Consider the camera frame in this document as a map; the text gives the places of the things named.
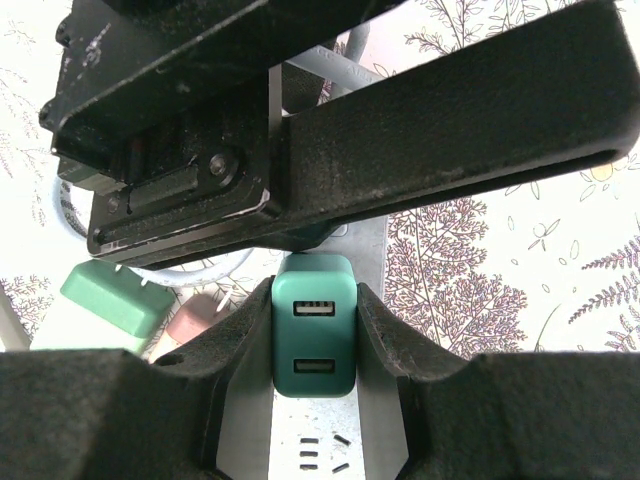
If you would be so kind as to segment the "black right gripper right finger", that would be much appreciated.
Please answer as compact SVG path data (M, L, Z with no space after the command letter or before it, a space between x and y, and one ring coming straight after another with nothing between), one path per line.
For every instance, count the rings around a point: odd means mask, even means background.
M640 480L640 354L462 359L358 288L366 480Z

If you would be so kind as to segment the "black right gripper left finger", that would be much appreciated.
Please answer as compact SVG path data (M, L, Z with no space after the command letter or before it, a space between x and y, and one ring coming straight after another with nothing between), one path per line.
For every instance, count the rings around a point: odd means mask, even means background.
M268 480L271 284L154 363L0 353L0 480Z

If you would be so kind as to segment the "green charger plug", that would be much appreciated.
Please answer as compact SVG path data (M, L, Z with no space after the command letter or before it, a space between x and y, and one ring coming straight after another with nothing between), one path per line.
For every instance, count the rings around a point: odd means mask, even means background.
M67 300L113 327L123 339L116 348L144 352L175 302L166 287L147 281L128 267L90 260L76 265L60 288Z

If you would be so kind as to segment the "dusty pink charger plug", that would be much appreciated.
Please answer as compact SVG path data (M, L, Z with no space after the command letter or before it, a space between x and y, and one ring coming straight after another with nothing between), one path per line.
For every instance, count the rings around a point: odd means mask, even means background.
M220 299L210 294L196 294L187 300L168 322L148 361L154 363L224 319L230 312L231 296L232 292L228 291Z

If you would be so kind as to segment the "grey power strip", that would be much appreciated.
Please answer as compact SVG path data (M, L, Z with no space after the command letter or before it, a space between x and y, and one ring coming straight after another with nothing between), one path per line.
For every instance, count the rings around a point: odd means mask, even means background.
M320 247L299 254L346 257L356 285L383 292L386 221L374 219L340 228ZM238 480L395 480L408 458L400 402L394 383L375 362L366 331L356 323L356 376L351 392L336 398L290 398L274 388L265 412L268 427L245 432L249 458L233 455L233 466L259 464L266 440L266 470L237 473Z

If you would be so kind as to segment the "teal charger plug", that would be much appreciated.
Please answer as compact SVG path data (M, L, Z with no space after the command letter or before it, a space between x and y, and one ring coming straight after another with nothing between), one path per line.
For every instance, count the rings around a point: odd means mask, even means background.
M271 286L275 389L290 398L336 398L356 376L357 285L335 254L287 256Z

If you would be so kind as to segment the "floral table mat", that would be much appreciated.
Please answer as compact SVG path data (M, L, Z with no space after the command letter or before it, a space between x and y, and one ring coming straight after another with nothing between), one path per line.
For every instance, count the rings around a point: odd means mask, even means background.
M26 334L59 326L83 346L59 289L86 259L91 196L59 188L36 112L61 50L48 39L70 0L0 0L0 286ZM374 223L385 304L463 357L490 351L640 351L640 300L585 309L612 286L639 286L623 254L640 243L640 141L621 159Z

